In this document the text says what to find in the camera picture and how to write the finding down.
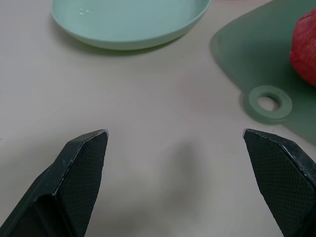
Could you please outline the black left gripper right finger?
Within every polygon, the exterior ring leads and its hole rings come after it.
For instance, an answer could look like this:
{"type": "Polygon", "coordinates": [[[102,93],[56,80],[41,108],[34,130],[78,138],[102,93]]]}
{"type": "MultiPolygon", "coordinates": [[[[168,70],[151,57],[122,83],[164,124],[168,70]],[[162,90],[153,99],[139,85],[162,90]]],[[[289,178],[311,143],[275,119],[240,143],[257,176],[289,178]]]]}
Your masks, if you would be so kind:
{"type": "Polygon", "coordinates": [[[256,182],[284,237],[316,237],[316,162],[295,142],[243,133],[256,182]]]}

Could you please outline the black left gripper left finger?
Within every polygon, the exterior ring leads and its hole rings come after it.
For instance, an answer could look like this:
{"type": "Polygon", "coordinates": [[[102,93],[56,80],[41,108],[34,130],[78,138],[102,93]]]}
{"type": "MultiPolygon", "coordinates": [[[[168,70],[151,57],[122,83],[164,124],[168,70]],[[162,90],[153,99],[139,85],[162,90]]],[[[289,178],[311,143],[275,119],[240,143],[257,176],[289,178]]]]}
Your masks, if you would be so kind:
{"type": "Polygon", "coordinates": [[[108,138],[101,129],[70,140],[17,203],[0,227],[0,237],[84,237],[108,138]]]}

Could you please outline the light green plate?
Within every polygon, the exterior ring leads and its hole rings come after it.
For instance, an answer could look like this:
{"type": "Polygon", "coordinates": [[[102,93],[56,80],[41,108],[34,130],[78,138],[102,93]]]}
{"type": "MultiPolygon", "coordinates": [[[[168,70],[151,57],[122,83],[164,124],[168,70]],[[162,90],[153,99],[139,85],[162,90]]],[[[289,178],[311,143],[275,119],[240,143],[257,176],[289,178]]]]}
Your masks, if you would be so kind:
{"type": "Polygon", "coordinates": [[[139,50],[175,40],[207,12],[212,0],[51,0],[67,34],[110,50],[139,50]]]}

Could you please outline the red apple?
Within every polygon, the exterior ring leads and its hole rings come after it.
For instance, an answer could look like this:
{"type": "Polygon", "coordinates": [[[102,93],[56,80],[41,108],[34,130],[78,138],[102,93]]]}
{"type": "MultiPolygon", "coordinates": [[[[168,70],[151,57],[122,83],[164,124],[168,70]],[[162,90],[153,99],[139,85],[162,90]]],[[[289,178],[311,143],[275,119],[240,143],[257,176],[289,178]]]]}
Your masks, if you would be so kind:
{"type": "Polygon", "coordinates": [[[294,27],[290,64],[306,83],[316,87],[316,7],[294,27]]]}

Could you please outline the green cutting board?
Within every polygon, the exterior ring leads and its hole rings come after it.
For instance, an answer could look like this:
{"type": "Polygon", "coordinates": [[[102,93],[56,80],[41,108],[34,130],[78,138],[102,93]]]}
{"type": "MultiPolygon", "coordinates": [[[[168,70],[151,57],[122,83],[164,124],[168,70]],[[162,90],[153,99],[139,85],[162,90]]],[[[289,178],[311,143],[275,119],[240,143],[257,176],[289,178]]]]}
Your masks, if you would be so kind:
{"type": "Polygon", "coordinates": [[[272,0],[221,28],[211,51],[250,117],[282,124],[316,145],[316,87],[290,64],[296,22],[315,7],[316,0],[272,0]]]}

